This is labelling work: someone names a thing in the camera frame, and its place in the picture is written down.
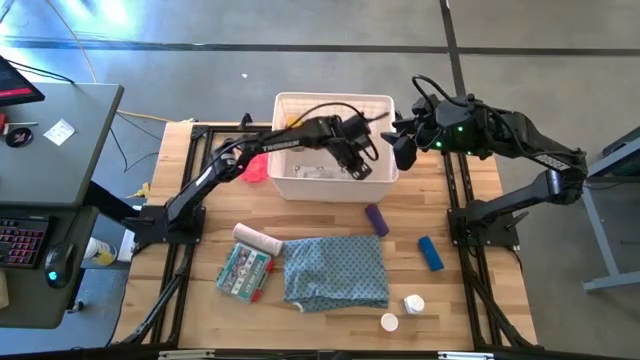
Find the blue block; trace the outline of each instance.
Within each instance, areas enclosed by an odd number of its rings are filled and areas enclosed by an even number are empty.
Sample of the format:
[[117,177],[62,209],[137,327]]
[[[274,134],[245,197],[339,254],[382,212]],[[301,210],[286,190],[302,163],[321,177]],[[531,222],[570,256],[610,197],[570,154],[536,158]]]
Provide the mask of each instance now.
[[427,259],[427,264],[429,264],[431,271],[444,269],[444,264],[442,263],[442,260],[440,260],[440,255],[438,255],[435,246],[433,246],[433,242],[431,242],[431,239],[428,236],[418,240],[418,246],[420,247],[420,251],[422,251],[424,258]]

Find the purple cylinder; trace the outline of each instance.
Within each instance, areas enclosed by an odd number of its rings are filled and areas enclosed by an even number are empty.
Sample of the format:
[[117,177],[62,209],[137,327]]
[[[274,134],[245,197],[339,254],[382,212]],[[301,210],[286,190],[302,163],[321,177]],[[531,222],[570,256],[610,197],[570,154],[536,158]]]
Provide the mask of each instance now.
[[373,225],[378,236],[385,236],[389,233],[389,227],[382,218],[382,214],[380,213],[380,210],[378,210],[376,204],[367,205],[364,212],[367,214],[367,218],[371,221],[371,225]]

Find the blue patterned cloth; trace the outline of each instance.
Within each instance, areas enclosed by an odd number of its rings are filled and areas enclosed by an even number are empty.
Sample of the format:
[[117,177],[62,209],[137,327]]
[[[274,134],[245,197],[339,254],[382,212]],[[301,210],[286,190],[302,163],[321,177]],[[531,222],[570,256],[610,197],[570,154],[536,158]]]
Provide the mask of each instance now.
[[302,312],[348,306],[386,308],[380,238],[342,236],[284,243],[284,301]]

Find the computer mouse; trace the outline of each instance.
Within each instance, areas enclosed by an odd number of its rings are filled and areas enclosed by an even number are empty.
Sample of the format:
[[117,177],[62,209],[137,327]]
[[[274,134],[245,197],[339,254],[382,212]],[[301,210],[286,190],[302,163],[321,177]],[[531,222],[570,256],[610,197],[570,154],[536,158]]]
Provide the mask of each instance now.
[[60,243],[51,247],[44,261],[47,284],[61,289],[67,285],[73,272],[75,248],[71,243]]

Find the computer monitor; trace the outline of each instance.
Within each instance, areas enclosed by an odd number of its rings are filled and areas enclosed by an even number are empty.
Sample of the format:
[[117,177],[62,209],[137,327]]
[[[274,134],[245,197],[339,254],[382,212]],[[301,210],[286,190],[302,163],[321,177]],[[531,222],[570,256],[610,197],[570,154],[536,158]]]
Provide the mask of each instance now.
[[44,100],[44,94],[0,56],[0,106]]

